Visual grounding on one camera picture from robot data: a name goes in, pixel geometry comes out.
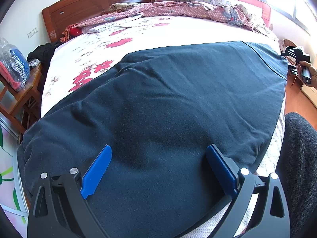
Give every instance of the blue gripper pad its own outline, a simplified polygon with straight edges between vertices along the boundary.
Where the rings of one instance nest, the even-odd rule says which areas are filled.
[[[219,155],[218,151],[213,146],[208,146],[206,149],[206,156],[224,193],[230,195],[232,199],[236,198],[238,195],[237,179],[221,155]]]
[[[95,192],[111,161],[111,157],[111,147],[106,145],[85,173],[84,177],[82,178],[82,188],[80,190],[80,193],[84,199],[86,199],[88,195],[92,195]]]

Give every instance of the wooden headboard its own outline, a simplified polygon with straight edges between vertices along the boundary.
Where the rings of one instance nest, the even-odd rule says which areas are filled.
[[[155,0],[60,0],[42,10],[51,42],[59,40],[68,25],[107,14],[110,5],[118,2],[155,2]]]

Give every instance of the wall outlet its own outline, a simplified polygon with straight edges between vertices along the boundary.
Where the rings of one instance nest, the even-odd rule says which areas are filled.
[[[28,37],[30,38],[31,36],[33,36],[35,33],[38,32],[37,27],[33,28],[29,33],[28,33]]]

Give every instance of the wooden floor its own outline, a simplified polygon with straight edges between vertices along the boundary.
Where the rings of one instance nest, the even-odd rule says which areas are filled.
[[[294,75],[287,77],[285,114],[297,112],[317,130],[317,109],[301,91],[302,82],[299,79],[292,86],[294,79]]]

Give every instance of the red ball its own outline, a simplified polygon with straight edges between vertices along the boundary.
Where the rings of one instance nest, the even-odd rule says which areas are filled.
[[[82,34],[82,31],[80,28],[71,28],[69,30],[69,34],[71,37],[77,37],[77,36],[80,36]]]

